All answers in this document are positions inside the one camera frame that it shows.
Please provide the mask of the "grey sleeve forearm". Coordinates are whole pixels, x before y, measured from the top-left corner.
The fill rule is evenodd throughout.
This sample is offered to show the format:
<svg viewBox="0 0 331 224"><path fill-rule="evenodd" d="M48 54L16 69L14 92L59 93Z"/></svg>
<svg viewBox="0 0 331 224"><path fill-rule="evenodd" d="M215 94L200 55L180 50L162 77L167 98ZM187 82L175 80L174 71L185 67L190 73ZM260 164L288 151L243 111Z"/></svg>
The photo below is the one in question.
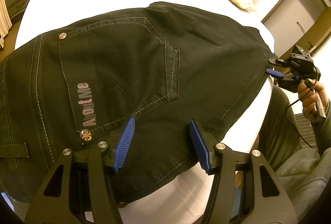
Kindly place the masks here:
<svg viewBox="0 0 331 224"><path fill-rule="evenodd" d="M326 120L321 123L312 123L315 134L318 152L322 155L328 148L330 148L330 101L326 110Z"/></svg>

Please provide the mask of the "person right hand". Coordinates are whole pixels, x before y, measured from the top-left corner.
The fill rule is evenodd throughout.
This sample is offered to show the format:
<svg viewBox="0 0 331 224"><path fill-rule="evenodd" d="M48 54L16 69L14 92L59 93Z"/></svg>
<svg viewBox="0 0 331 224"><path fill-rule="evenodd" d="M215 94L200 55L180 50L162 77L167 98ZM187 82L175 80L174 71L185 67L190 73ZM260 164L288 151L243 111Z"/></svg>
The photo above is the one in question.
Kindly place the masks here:
<svg viewBox="0 0 331 224"><path fill-rule="evenodd" d="M317 82L316 85L316 91L319 93L324 112L326 113L329 106L329 99L326 94L325 87L322 83ZM304 84L300 83L297 88L298 96L300 101L302 102L302 113L304 117L308 120L313 120L313 110L315 108L315 103L318 100L318 96L316 93L313 93L310 91L310 89Z"/></svg>

